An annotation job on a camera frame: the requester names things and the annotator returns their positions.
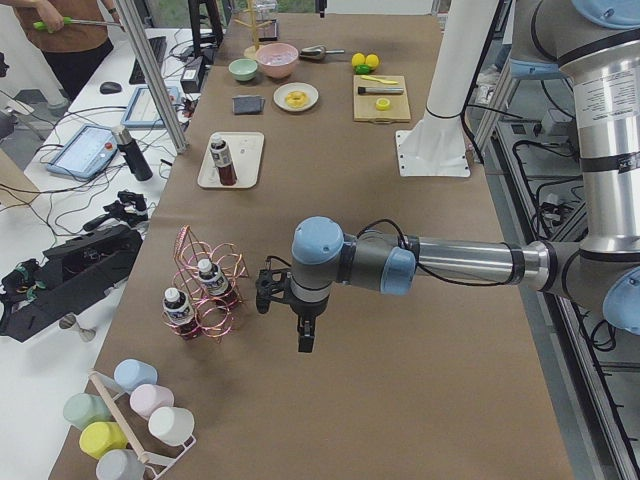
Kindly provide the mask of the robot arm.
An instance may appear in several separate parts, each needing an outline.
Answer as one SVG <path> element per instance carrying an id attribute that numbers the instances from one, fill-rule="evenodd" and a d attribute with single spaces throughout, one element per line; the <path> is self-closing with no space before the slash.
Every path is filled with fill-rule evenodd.
<path id="1" fill-rule="evenodd" d="M 345 234 L 326 217 L 296 228 L 286 295 L 311 352 L 333 283 L 403 295 L 417 272 L 451 283 L 526 283 L 639 330 L 639 5 L 521 1 L 511 65 L 557 67 L 573 83 L 588 232 L 577 243 L 443 241 Z"/>

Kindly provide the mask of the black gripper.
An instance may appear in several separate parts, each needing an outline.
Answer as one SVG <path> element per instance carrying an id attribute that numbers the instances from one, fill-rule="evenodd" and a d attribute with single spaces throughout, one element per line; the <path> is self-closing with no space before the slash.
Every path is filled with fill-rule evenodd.
<path id="1" fill-rule="evenodd" d="M 297 315 L 298 351 L 300 353 L 313 352 L 316 319 L 324 313 L 327 304 L 328 297 L 316 302 L 306 302 L 294 297 L 290 303 L 291 309 Z"/>

